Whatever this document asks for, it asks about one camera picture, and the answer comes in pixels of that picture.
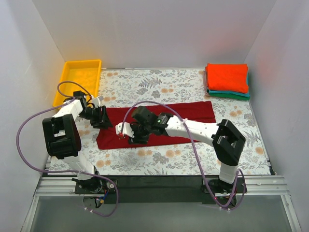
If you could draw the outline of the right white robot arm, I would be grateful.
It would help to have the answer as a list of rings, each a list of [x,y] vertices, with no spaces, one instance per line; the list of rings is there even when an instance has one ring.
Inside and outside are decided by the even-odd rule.
[[[231,121],[223,119],[220,123],[203,123],[179,119],[171,113],[156,115],[144,106],[135,109],[132,117],[135,122],[129,124],[130,144],[146,144],[150,135],[193,139],[208,144],[214,148],[221,162],[219,188],[224,192],[235,188],[239,159],[246,139]]]

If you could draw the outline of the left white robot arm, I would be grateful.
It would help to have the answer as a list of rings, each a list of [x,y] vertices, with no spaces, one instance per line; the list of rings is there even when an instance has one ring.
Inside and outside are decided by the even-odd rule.
[[[88,102],[84,92],[76,91],[73,97],[64,100],[66,105],[54,116],[42,121],[48,154],[77,171],[77,181],[87,181],[86,187],[92,193],[100,192],[103,182],[95,177],[98,175],[96,167],[81,152],[82,142],[75,120],[79,117],[89,120],[95,129],[111,128],[112,123],[102,101],[103,96],[98,96]]]

